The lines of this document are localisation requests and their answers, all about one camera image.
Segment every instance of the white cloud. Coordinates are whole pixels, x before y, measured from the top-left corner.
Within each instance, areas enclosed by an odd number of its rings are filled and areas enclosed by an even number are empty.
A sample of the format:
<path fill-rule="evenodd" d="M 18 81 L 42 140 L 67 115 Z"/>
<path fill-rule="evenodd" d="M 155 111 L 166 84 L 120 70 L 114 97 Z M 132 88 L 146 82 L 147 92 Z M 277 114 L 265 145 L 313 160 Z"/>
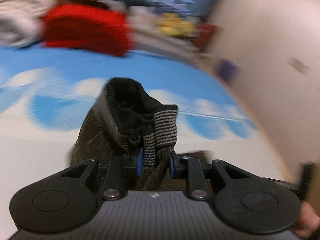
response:
<path fill-rule="evenodd" d="M 238 106 L 225 106 L 223 109 L 224 117 L 247 119 Z"/>
<path fill-rule="evenodd" d="M 152 89 L 147 91 L 148 95 L 155 98 L 158 100 L 160 103 L 164 105 L 172 105 L 176 104 L 172 100 L 172 95 L 169 91 L 167 90 L 162 90 L 162 89 Z"/>
<path fill-rule="evenodd" d="M 13 76 L 6 86 L 12 87 L 12 88 L 17 88 L 17 87 L 22 87 L 31 83 L 34 83 L 36 79 L 38 78 L 40 73 L 39 69 L 31 69 L 27 70 L 24 72 L 21 72 L 15 76 Z"/>
<path fill-rule="evenodd" d="M 194 100 L 194 105 L 201 114 L 220 115 L 219 108 L 208 100 L 196 99 Z"/>
<path fill-rule="evenodd" d="M 77 96 L 98 97 L 106 83 L 105 78 L 89 78 L 81 80 L 75 85 L 73 93 Z"/>

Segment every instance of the brown corduroy fabric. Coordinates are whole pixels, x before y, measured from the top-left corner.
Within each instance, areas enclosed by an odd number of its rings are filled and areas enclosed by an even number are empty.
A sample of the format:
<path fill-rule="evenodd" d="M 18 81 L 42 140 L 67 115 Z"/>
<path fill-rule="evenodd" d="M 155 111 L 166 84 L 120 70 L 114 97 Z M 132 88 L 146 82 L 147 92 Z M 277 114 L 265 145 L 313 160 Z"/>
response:
<path fill-rule="evenodd" d="M 136 179 L 126 179 L 129 190 L 158 190 L 168 169 L 169 155 L 173 147 L 157 151 L 158 165 L 144 167 L 142 175 Z M 127 154 L 100 126 L 93 111 L 90 110 L 82 124 L 78 140 L 71 155 L 70 165 L 94 157 L 100 162 L 110 162 L 113 155 Z"/>

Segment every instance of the finger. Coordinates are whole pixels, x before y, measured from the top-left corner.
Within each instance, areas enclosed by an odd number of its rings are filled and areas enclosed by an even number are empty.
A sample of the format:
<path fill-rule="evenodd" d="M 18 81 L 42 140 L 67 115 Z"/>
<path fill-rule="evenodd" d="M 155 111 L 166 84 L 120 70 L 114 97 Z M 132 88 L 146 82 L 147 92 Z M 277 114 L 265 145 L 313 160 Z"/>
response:
<path fill-rule="evenodd" d="M 309 238 L 312 232 L 309 229 L 294 229 L 294 234 L 302 239 Z"/>

